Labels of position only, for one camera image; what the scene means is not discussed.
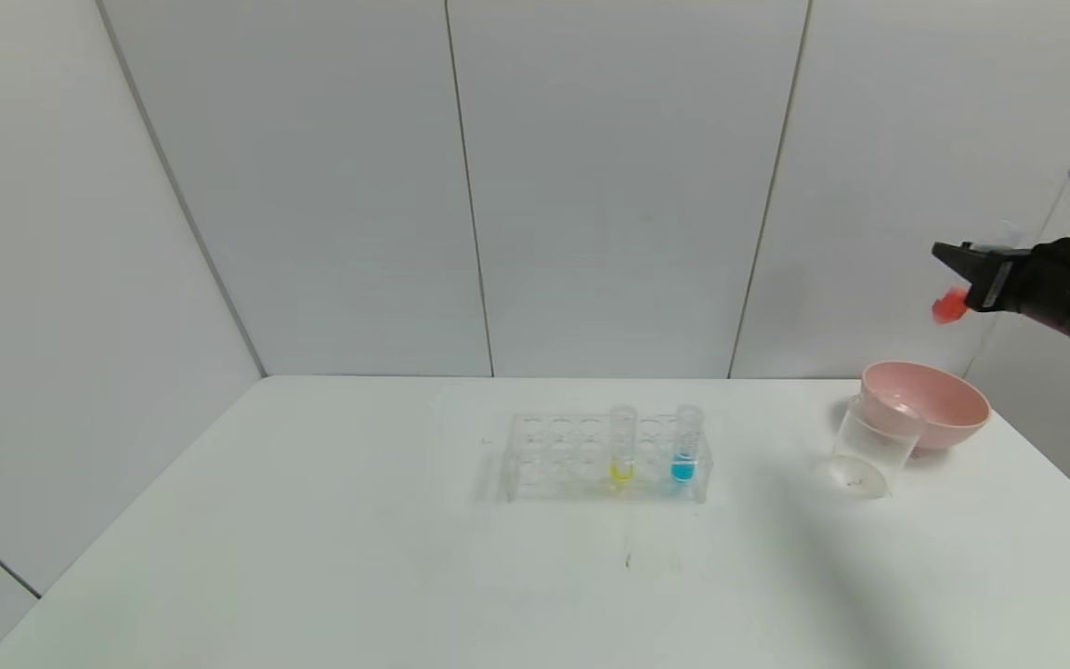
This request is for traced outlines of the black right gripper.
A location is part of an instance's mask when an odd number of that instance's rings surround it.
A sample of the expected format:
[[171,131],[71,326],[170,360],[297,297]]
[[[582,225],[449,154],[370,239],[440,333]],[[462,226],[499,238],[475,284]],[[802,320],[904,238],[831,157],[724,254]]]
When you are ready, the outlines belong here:
[[935,242],[933,257],[970,285],[969,308],[1017,313],[1070,338],[1070,238],[1005,250]]

